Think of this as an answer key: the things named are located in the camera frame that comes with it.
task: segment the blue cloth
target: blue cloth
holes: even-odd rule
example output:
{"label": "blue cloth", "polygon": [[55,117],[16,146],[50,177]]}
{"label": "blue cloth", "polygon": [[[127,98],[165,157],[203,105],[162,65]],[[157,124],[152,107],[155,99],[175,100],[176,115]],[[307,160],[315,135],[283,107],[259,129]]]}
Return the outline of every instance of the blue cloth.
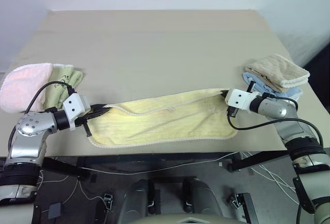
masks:
{"label": "blue cloth", "polygon": [[262,82],[261,79],[259,79],[256,75],[249,72],[243,73],[243,79],[248,85],[250,84],[251,81],[255,81],[256,84],[253,90],[259,91],[261,93],[267,92],[278,97],[292,98],[296,101],[303,94],[303,91],[299,87],[288,88],[288,90],[284,93],[277,92],[273,90],[273,88],[267,86],[264,82]]}

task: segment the table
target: table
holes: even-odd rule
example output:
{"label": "table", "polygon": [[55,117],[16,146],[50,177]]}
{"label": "table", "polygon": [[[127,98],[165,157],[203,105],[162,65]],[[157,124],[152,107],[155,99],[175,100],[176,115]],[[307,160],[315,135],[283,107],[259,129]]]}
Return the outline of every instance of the table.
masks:
{"label": "table", "polygon": [[[94,103],[120,103],[205,88],[246,89],[243,66],[273,53],[290,55],[265,20],[236,11],[50,12],[9,71],[40,62],[73,64],[84,79],[76,88]],[[298,115],[315,124],[329,147],[329,115],[307,84]],[[21,114],[0,111],[0,156]],[[240,126],[266,121],[241,111]],[[97,148],[83,127],[51,135],[46,156],[285,150],[273,126],[228,140],[196,140],[135,148]]]}

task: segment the towel stack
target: towel stack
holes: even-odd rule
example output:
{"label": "towel stack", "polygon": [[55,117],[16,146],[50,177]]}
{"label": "towel stack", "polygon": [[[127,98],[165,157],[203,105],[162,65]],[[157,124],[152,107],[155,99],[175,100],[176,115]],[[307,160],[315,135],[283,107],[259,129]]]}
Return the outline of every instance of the towel stack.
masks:
{"label": "towel stack", "polygon": [[302,90],[298,87],[308,82],[309,72],[281,55],[274,54],[245,66],[244,80],[256,82],[256,89],[278,97],[298,100]]}
{"label": "towel stack", "polygon": [[[36,92],[47,82],[62,81],[75,88],[82,77],[83,74],[74,70],[73,65],[39,63],[18,67],[4,79],[0,89],[0,107],[8,113],[25,111]],[[66,87],[50,85],[39,94],[31,111],[60,108],[67,97]]]}

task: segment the yellow towel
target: yellow towel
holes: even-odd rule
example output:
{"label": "yellow towel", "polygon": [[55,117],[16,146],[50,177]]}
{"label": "yellow towel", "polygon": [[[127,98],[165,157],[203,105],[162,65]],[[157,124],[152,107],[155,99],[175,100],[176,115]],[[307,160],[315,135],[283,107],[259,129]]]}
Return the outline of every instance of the yellow towel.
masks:
{"label": "yellow towel", "polygon": [[130,147],[158,142],[228,139],[236,134],[227,122],[221,90],[205,89],[109,104],[112,109],[88,121],[90,141],[99,147]]}

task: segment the pink towel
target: pink towel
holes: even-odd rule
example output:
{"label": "pink towel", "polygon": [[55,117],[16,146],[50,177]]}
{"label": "pink towel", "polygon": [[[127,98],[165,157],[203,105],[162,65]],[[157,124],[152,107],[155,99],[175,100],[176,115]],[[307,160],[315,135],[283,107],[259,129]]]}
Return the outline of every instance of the pink towel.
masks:
{"label": "pink towel", "polygon": [[[48,82],[53,70],[51,63],[29,64],[10,72],[0,89],[0,108],[8,113],[25,111],[34,95]],[[31,111],[43,110],[45,91],[39,94]]]}

